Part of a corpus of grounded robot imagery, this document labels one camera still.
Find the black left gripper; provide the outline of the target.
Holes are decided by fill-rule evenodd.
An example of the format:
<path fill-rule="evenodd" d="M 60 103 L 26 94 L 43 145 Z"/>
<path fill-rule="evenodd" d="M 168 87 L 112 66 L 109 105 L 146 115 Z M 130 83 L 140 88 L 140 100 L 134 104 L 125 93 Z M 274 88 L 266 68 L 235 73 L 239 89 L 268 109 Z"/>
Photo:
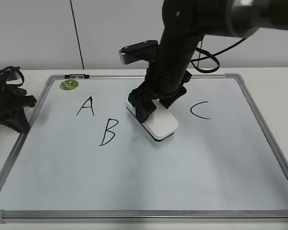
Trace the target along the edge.
<path fill-rule="evenodd" d="M 27 90 L 0 81 L 0 125 L 18 133 L 27 133 L 30 125 L 24 108 L 34 108 L 36 98 L 27 96 Z"/>

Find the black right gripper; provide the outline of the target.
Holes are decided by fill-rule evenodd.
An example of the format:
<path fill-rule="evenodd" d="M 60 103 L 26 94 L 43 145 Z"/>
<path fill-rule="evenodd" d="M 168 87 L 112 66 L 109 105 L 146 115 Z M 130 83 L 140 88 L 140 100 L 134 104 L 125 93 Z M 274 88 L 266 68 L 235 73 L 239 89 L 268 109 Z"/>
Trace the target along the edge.
<path fill-rule="evenodd" d="M 153 100 L 161 98 L 159 102 L 165 108 L 170 108 L 186 94 L 187 89 L 183 85 L 189 82 L 192 76 L 187 71 L 190 60 L 190 56 L 166 56 L 161 60 L 158 56 L 149 58 L 144 82 L 128 96 L 139 123 L 144 123 L 156 110 Z"/>

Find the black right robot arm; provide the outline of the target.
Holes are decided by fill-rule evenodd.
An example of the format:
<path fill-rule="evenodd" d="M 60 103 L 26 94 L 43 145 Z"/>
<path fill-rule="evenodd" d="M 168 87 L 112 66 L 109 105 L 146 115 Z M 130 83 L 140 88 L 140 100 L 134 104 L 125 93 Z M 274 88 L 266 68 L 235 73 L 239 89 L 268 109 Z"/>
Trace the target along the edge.
<path fill-rule="evenodd" d="M 288 0 L 166 0 L 162 19 L 160 41 L 148 40 L 120 50 L 125 65 L 139 60 L 149 64 L 143 83 L 128 96 L 139 123 L 156 110 L 154 100 L 169 108 L 186 93 L 184 84 L 191 79 L 187 67 L 195 52 L 215 59 L 198 47 L 206 35 L 245 40 L 259 28 L 288 31 Z"/>

